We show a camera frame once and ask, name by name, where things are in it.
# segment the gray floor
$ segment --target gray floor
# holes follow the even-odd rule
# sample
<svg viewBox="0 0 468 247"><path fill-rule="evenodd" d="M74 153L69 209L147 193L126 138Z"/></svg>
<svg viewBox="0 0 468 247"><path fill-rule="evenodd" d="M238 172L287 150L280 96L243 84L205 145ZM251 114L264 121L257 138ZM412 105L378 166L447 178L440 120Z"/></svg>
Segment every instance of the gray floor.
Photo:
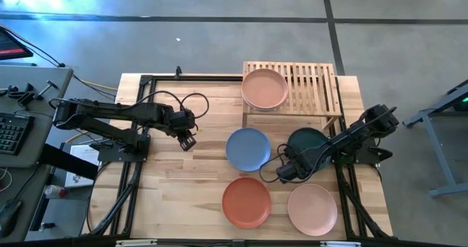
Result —
<svg viewBox="0 0 468 247"><path fill-rule="evenodd" d="M6 11L95 15L254 16L323 18L323 0L32 0ZM468 18L467 0L331 0L335 18ZM245 60L331 62L330 36L319 23L152 23L5 20L85 79L116 87L123 72L240 72ZM468 26L337 25L347 75L357 75L365 106L397 106L402 121L466 80ZM40 58L24 59L48 65ZM74 82L67 97L102 98ZM467 122L437 121L458 181L467 181ZM75 133L54 129L59 145ZM382 141L394 152L382 163L383 186L395 236L467 245L468 194L430 199L445 184L421 126L400 127ZM60 208L73 208L63 220ZM45 221L55 231L28 239L76 235L83 201L52 202Z"/></svg>

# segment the wooden tabletop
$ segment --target wooden tabletop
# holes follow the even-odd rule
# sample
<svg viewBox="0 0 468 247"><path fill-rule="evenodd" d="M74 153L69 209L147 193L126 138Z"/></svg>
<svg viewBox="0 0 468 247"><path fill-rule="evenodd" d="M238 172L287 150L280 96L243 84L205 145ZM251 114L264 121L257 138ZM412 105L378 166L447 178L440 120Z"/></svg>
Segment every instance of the wooden tabletop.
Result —
<svg viewBox="0 0 468 247"><path fill-rule="evenodd" d="M141 74L123 74L118 87L117 102L135 103ZM354 76L338 77L339 90L348 126L363 112L358 79ZM241 128L241 84L237 82L158 82L156 90L166 90L179 98L199 92L210 101L207 115L197 119L200 131L195 136L197 144L191 151L183 152L177 140L152 129L148 161L143 165L140 179L132 238L184 238L184 239L257 239L257 240L317 240L345 239L338 184L334 166L313 174L308 183L326 188L338 205L339 217L334 228L321 237L310 237L299 232L287 215L287 200L298 184L266 184L272 199L271 215L256 229L234 227L222 212L222 194L229 182L239 177L260 179L258 172L241 172L226 159L224 147L229 135ZM156 102L178 107L172 97L156 95ZM195 115L205 109L201 97L190 97L184 106ZM130 127L128 121L111 121L119 128ZM272 155L276 147L287 141L289 135L301 127L321 129L319 118L250 115L248 126L259 129L268 136ZM122 163L112 163L99 176L93 190L90 222L95 227L116 200ZM272 162L265 177L274 175L279 162ZM385 198L379 175L370 166L356 165L361 201L380 225L392 235ZM127 213L127 204L121 214L121 226ZM353 229L358 232L355 211L350 207Z"/></svg>

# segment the white paper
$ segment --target white paper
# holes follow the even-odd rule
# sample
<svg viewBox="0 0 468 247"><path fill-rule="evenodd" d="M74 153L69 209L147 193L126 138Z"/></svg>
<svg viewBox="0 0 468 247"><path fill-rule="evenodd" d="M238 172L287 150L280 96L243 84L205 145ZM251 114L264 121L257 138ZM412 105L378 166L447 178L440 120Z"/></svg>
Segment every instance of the white paper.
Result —
<svg viewBox="0 0 468 247"><path fill-rule="evenodd" d="M72 145L70 149L70 154L76 156L82 160L85 160L89 163L99 164L97 157L99 151L94 150L89 145ZM67 179L65 180L65 188L73 188L79 186L91 186L93 181L88 178L83 178L75 173L67 172Z"/></svg>

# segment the dark green plate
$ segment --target dark green plate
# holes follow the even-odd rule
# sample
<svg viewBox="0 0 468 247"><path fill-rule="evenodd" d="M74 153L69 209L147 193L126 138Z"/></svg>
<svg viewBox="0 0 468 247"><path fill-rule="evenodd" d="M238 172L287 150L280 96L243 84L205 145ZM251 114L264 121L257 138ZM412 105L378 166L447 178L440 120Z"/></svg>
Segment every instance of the dark green plate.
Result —
<svg viewBox="0 0 468 247"><path fill-rule="evenodd" d="M328 138L322 132L310 127L304 127L294 131L287 140L287 144L299 153L307 148L319 147L327 140ZM325 162L319 166L319 170L327 167L330 160L331 156L327 157Z"/></svg>

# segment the black keyboard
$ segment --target black keyboard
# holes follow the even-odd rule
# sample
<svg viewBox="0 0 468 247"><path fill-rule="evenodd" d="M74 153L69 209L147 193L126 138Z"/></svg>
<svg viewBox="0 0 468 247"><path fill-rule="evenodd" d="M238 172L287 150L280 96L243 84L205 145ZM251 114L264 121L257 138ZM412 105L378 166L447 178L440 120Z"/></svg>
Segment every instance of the black keyboard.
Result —
<svg viewBox="0 0 468 247"><path fill-rule="evenodd" d="M0 113L0 153L18 155L33 122L34 116Z"/></svg>

